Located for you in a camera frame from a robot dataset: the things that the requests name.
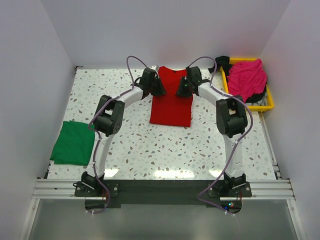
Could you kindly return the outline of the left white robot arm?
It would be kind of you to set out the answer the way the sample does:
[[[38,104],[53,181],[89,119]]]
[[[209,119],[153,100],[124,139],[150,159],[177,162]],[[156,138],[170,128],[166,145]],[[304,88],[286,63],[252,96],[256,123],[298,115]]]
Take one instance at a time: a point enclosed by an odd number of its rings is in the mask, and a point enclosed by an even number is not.
[[[78,191],[83,191],[86,187],[86,191],[92,196],[99,196],[103,193],[110,196],[107,186],[103,183],[106,161],[101,157],[97,158],[97,151],[103,140],[102,135],[105,135],[106,140],[103,149],[108,151],[114,136],[121,129],[125,108],[148,95],[163,96],[165,94],[159,73],[147,67],[143,70],[142,76],[132,82],[130,89],[115,97],[103,95],[100,98],[95,114],[88,124],[88,129],[93,130],[98,136],[92,154],[93,173],[85,171],[81,175],[82,187],[78,186],[76,188]]]

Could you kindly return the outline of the red t shirt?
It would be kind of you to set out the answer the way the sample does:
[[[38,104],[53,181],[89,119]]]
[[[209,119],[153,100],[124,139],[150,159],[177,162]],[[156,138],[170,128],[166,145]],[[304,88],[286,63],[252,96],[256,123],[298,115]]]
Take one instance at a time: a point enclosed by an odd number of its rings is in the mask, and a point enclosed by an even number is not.
[[[158,73],[166,94],[152,97],[149,122],[156,125],[190,127],[193,97],[176,95],[181,78],[187,76],[187,71],[161,66]]]

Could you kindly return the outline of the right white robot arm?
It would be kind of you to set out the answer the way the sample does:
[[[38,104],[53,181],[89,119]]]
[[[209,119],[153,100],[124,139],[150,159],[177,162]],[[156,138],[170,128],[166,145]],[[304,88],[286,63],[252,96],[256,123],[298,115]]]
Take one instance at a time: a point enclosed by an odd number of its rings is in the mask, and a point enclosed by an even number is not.
[[[197,95],[215,106],[216,126],[223,136],[227,160],[224,169],[208,189],[217,194],[235,196],[246,184],[241,144],[248,133],[248,119],[242,99],[217,89],[210,80],[203,79],[197,66],[186,68],[186,76],[180,79],[176,95],[183,98]]]

